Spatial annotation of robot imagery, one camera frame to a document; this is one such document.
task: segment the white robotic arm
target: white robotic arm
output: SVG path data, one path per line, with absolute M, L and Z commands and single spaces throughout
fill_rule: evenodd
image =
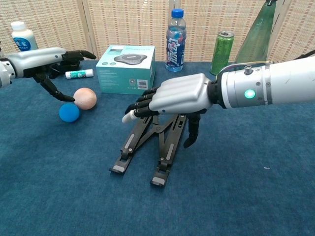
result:
M 315 101 L 315 57 L 257 64 L 227 66 L 214 82 L 204 74 L 167 80 L 129 105 L 123 122 L 160 114 L 187 115 L 189 138 L 184 147 L 189 147 L 197 138 L 200 114 L 213 104 L 229 109 Z M 240 65 L 244 69 L 227 72 Z
M 69 60 L 95 59 L 96 56 L 87 51 L 67 52 L 63 48 L 45 48 L 18 52 L 0 58 L 0 88 L 11 84 L 15 78 L 34 78 L 52 96 L 60 101 L 74 101 L 73 97 L 63 95 L 46 74 L 49 66 Z

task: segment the barcode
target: barcode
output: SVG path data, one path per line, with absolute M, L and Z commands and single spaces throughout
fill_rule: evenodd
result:
M 138 80 L 138 89 L 148 89 L 148 81 Z

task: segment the green glass bottle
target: green glass bottle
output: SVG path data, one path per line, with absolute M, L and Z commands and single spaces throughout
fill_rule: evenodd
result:
M 267 0 L 235 58 L 236 63 L 266 61 L 277 0 Z

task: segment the blue ball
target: blue ball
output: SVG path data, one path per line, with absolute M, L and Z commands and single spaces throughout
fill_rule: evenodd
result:
M 80 110 L 73 103 L 63 104 L 59 109 L 59 117 L 65 122 L 74 122 L 79 118 Z

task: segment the blue label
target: blue label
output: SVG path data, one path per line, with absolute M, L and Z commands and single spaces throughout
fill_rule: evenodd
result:
M 20 51 L 28 51 L 31 49 L 31 44 L 24 38 L 14 38 L 13 39 Z
M 179 67 L 184 64 L 185 39 L 182 32 L 167 32 L 166 65 Z

